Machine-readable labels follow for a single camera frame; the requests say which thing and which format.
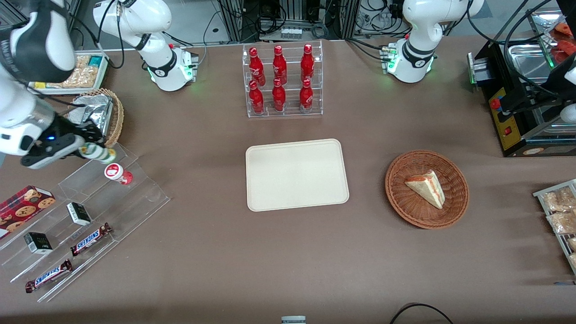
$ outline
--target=red switch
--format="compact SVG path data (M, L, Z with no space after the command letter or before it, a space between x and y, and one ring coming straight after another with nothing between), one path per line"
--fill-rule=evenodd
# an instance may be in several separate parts
M490 101L490 108L496 110L498 108L500 108L502 105L500 105L500 99L496 98L496 99L492 99Z

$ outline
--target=clear acrylic shelf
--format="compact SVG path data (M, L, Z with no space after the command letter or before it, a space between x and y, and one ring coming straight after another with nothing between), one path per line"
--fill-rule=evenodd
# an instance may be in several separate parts
M300 89L302 89L302 80L300 79L300 60L304 53L304 44L312 45L312 56L314 56L314 76L311 79L311 88L314 91L313 104L311 112L305 114L300 111ZM284 85L286 90L286 109L283 112L278 112L274 109L274 102L272 99L272 89L274 88L274 71L272 69L272 62L274 60L274 46L277 44L261 43L244 45L242 48L242 68L244 71L244 92L246 93L246 108L248 117L287 117L287 116L308 116L308 115L322 115L324 112L323 100L323 52L322 42L288 42L282 43L282 52L286 58L288 68L288 82ZM264 64L264 76L266 77L266 84L260 88L264 96L264 114L256 115L250 105L250 97L248 95L250 88L248 83L252 79L250 74L250 56L248 49L256 47L258 49L258 56Z
M146 176L130 151L119 144L114 148L118 154L116 162L134 175L130 185L108 180L104 176L105 165L89 161L52 189L57 198L52 209L38 215L37 219L28 222L30 224L20 226L3 242L0 250L2 271L10 276L10 282L22 287L22 293L25 293L26 282L70 259L74 268L71 273L62 274L29 294L38 302L54 298L170 201L158 184ZM84 205L92 219L90 225L83 227L72 222L66 209L72 201ZM73 257L70 247L104 223L113 231ZM46 255L32 254L22 237L30 231L45 233L54 250Z

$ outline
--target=brown table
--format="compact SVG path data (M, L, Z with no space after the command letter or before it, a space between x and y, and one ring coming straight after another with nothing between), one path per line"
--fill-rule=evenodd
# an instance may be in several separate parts
M324 116L291 120L247 118L241 46L209 48L198 81L174 93L129 52L107 80L126 109L120 142L173 200L49 303L0 274L0 322L387 323L424 302L460 323L574 323L576 287L552 285L574 277L532 192L576 178L575 160L501 157L468 83L466 53L482 45L447 37L430 74L403 84L349 44L324 42ZM248 210L248 147L322 138L342 143L348 202ZM467 177L470 206L455 226L415 228L386 200L388 164L413 149L442 153ZM8 157L0 198L51 188L82 163L32 171Z

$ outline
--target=wicker basket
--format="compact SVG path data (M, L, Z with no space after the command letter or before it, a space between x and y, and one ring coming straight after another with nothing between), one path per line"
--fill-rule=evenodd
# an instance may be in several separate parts
M437 209L404 181L410 176L434 170L446 201ZM392 207L413 225L427 229L454 225L466 212L470 199L468 184L458 167L446 157L429 150L414 150L394 159L386 172L386 195Z
M108 89L96 89L91 90L86 93L81 94L80 96L76 97L84 97L84 96L95 96L95 95L107 95L114 100L114 107L112 108L112 116L110 117L110 126L108 127L108 134L106 135L106 143L104 145L107 148L111 148L118 142L118 138L120 137L120 133L122 132L122 123L124 122L124 107L122 103L118 99L115 93Z

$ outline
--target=red bottle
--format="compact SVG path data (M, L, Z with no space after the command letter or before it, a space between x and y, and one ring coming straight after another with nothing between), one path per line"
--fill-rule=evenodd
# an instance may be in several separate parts
M300 74L300 79L302 82L306 78L312 79L314 76L314 57L312 56L312 45L304 45L304 55L302 56L302 61L300 61L300 68L302 73Z
M274 98L274 109L278 112L283 112L286 108L286 91L282 86L280 78L274 79L274 89L272 89L272 97Z
M266 77L264 76L262 60L258 57L258 50L255 47L251 47L248 53L250 54L250 73L252 79L258 82L258 86L264 86L266 84Z
M250 92L248 96L250 97L252 110L254 110L254 114L261 115L264 113L264 97L262 96L262 91L258 89L258 84L254 80L250 80L249 85Z
M274 61L272 62L274 68L274 77L279 78L282 84L288 82L288 69L286 67L286 58L282 54L282 46L274 46Z
M312 110L312 96L314 92L310 88L310 79L304 79L300 90L300 111L307 114Z

